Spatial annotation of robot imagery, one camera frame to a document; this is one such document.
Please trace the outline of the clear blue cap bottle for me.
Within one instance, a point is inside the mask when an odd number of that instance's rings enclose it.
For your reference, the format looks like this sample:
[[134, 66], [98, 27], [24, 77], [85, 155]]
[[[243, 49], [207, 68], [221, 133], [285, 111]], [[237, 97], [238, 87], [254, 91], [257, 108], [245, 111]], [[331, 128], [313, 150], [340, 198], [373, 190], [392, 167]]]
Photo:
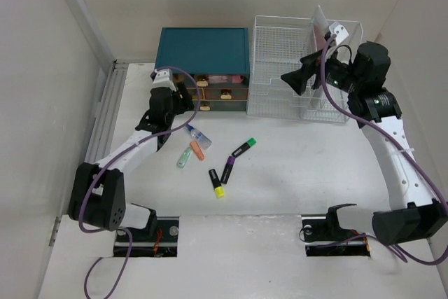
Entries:
[[208, 149], [212, 145], [212, 141], [205, 136], [202, 132], [200, 132], [197, 128], [193, 127], [190, 124], [186, 125], [187, 131], [190, 133], [190, 136], [204, 149]]

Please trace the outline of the pink lid marker tube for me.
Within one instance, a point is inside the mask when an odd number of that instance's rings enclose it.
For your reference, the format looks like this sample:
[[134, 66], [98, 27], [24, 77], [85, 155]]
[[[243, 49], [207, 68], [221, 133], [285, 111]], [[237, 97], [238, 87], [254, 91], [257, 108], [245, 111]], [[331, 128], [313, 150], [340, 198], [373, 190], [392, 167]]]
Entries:
[[244, 77], [242, 75], [229, 75], [229, 74], [212, 74], [208, 77], [209, 84], [241, 84], [244, 82]]

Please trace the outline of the purple cap black highlighter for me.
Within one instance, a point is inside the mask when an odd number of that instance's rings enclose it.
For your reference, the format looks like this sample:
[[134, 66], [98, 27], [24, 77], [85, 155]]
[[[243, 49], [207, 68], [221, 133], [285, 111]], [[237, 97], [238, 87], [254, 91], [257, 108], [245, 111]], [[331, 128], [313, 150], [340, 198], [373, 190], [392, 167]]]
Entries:
[[227, 184], [228, 180], [230, 178], [232, 169], [234, 167], [234, 163], [235, 163], [235, 157], [233, 155], [229, 156], [227, 159], [227, 162], [225, 163], [224, 169], [223, 169], [223, 173], [221, 175], [221, 180], [220, 182], [222, 184]]

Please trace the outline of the green cap black highlighter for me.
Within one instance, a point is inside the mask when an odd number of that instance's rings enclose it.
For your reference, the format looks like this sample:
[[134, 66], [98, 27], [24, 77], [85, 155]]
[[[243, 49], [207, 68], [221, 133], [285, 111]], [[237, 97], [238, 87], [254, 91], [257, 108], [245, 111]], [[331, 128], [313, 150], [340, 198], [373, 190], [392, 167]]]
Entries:
[[251, 147], [256, 144], [256, 140], [254, 138], [250, 138], [248, 141], [244, 142], [241, 146], [239, 146], [236, 150], [232, 152], [232, 156], [234, 158], [238, 158], [241, 154], [245, 153]]

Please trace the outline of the yellow cap black highlighter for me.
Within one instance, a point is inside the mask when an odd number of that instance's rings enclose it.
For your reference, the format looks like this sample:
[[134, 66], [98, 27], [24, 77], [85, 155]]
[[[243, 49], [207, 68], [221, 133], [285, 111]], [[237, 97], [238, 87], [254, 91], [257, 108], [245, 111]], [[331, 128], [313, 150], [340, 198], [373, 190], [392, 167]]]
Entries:
[[215, 195], [217, 198], [222, 198], [225, 196], [225, 192], [223, 190], [223, 187], [221, 185], [221, 181], [218, 178], [218, 175], [216, 173], [215, 169], [210, 169], [209, 170], [209, 177], [211, 179], [212, 185], [213, 185], [213, 189], [215, 192]]

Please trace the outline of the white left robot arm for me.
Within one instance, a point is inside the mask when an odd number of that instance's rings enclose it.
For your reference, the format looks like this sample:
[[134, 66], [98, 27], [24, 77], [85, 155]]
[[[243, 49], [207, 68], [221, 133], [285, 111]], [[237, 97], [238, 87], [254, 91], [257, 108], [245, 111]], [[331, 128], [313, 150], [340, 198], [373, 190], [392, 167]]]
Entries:
[[109, 156], [78, 166], [68, 215], [83, 232], [128, 230], [143, 241], [155, 236], [155, 210], [127, 202], [125, 177], [165, 145], [177, 130], [177, 115], [195, 110], [184, 83], [153, 88], [149, 109], [130, 138]]

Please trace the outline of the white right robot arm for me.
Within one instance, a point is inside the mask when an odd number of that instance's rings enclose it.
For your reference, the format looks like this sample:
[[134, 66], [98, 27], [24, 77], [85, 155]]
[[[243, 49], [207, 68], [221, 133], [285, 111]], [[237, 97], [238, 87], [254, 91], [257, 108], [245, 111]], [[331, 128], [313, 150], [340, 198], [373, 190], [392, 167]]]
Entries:
[[295, 93], [332, 86], [348, 94], [347, 109], [369, 141], [388, 189], [390, 211], [372, 216], [372, 229], [385, 245], [431, 238], [447, 222], [447, 204], [435, 184], [416, 163], [407, 143], [402, 111], [396, 97], [384, 87], [391, 59], [386, 47], [375, 42], [358, 46], [354, 59], [325, 57], [322, 50], [303, 57], [298, 70], [281, 75]]

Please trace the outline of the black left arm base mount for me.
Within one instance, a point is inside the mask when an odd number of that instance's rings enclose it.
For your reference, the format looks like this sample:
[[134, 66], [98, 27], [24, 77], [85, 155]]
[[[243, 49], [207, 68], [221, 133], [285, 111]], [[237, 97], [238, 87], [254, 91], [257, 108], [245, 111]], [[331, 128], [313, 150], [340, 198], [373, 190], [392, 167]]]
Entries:
[[131, 258], [175, 258], [178, 253], [179, 217], [158, 217], [154, 229], [130, 228]]

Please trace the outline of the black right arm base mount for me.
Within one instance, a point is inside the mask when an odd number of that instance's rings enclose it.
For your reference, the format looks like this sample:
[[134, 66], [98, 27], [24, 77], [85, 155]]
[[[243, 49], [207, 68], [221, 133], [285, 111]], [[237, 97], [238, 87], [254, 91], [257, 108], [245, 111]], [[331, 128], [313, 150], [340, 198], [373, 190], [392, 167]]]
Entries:
[[307, 257], [370, 257], [370, 248], [366, 237], [356, 230], [340, 226], [337, 211], [355, 204], [339, 204], [328, 208], [325, 214], [301, 215], [302, 228], [299, 238], [304, 242]]

